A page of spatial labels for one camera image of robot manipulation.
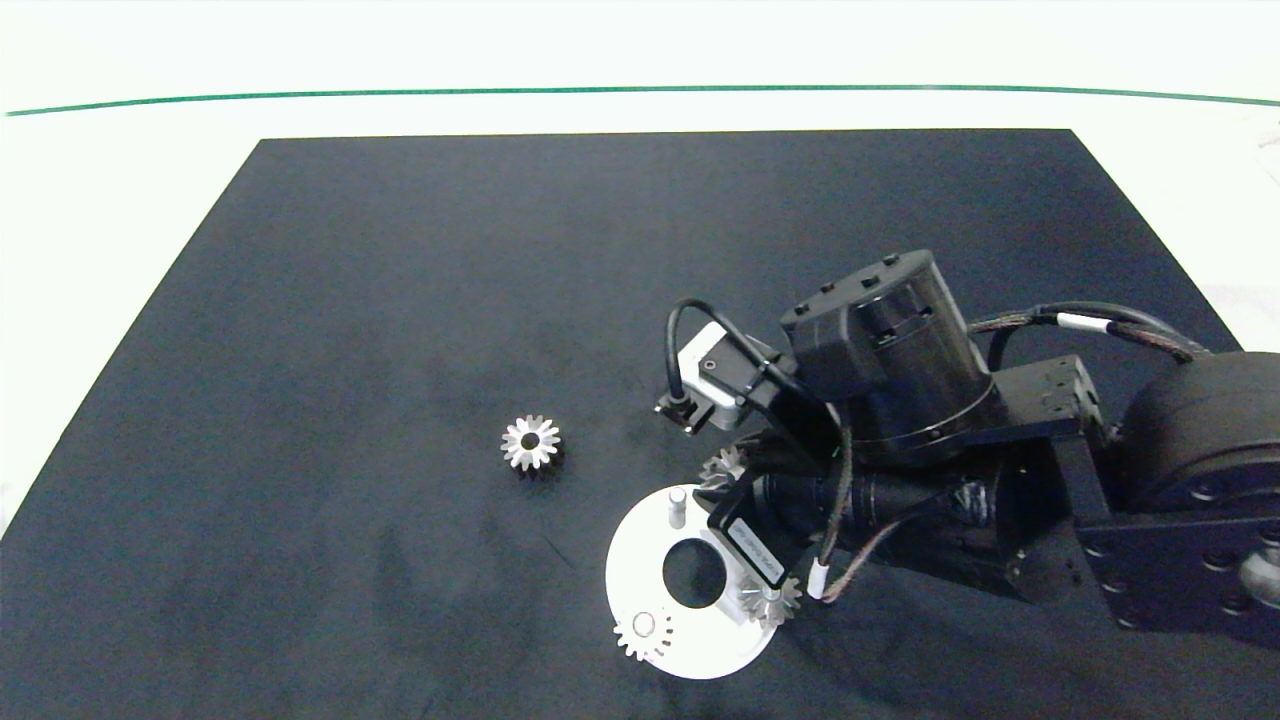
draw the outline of small spur gear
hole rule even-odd
[[[618,635],[618,647],[627,653],[627,657],[636,660],[666,655],[675,633],[671,628],[671,616],[660,607],[654,612],[648,610],[636,612],[628,620],[614,625],[613,632]]]
[[[703,480],[703,489],[726,489],[732,486],[746,468],[742,466],[742,454],[736,446],[722,447],[710,460],[703,462],[703,471],[698,477]]]
[[[525,415],[507,425],[502,441],[502,450],[506,452],[503,460],[522,473],[536,473],[552,464],[552,456],[559,452],[556,446],[561,437],[559,428],[550,418]]]
[[[737,588],[742,610],[765,628],[777,628],[795,615],[800,607],[800,580],[787,578],[782,588],[773,589],[755,578],[744,578]]]

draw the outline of white circular plate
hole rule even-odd
[[[668,493],[685,491],[685,524],[672,528]],[[680,678],[707,680],[745,667],[769,644],[763,628],[742,611],[736,588],[750,570],[707,529],[708,514],[694,500],[695,484],[662,488],[627,512],[613,533],[604,568],[609,610],[620,646],[637,660]],[[707,607],[687,607],[667,592],[662,565],[680,541],[709,543],[724,561],[724,591]]]

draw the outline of metal pin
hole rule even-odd
[[[685,488],[671,488],[667,493],[667,500],[671,501],[667,505],[667,521],[677,530],[685,527]]]

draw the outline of black housing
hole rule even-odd
[[[938,462],[998,423],[995,383],[933,254],[888,255],[782,316],[801,382],[847,407],[864,465]]]

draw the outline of sticker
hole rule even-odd
[[[777,583],[782,578],[782,564],[764,547],[760,538],[751,532],[751,528],[741,518],[733,520],[728,527],[728,537],[737,543],[737,550],[755,565],[755,569],[771,583]]]

